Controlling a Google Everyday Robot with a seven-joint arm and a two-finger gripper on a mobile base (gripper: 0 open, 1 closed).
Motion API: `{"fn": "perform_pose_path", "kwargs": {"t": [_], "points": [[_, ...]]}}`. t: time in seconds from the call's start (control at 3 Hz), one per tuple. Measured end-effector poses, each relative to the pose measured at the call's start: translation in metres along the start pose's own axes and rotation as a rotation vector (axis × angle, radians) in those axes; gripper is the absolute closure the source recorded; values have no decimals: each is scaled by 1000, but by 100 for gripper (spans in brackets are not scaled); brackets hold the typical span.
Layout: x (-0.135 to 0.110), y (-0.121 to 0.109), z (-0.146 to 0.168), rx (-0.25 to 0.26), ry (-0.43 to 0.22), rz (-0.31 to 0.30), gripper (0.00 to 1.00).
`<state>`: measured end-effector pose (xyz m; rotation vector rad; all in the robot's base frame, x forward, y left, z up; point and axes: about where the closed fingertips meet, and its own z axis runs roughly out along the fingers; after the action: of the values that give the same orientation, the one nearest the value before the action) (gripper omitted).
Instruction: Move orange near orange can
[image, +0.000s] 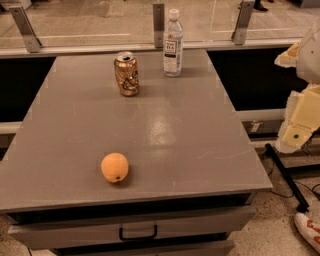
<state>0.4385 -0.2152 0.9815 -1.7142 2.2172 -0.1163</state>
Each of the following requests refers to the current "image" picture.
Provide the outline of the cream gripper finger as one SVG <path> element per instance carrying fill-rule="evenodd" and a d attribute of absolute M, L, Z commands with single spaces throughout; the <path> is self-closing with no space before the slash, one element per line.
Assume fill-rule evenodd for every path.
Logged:
<path fill-rule="evenodd" d="M 275 147 L 281 153 L 293 153 L 319 128 L 320 85 L 309 84 L 302 92 L 290 93 Z"/>
<path fill-rule="evenodd" d="M 284 68 L 295 67 L 299 46 L 300 42 L 291 45 L 286 51 L 276 57 L 274 63 Z"/>

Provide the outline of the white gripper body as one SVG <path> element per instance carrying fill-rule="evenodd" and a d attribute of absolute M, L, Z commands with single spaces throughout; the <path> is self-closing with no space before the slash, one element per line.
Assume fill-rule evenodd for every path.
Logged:
<path fill-rule="evenodd" d="M 320 83 L 320 20 L 305 34 L 298 48 L 297 76 L 308 83 Z"/>

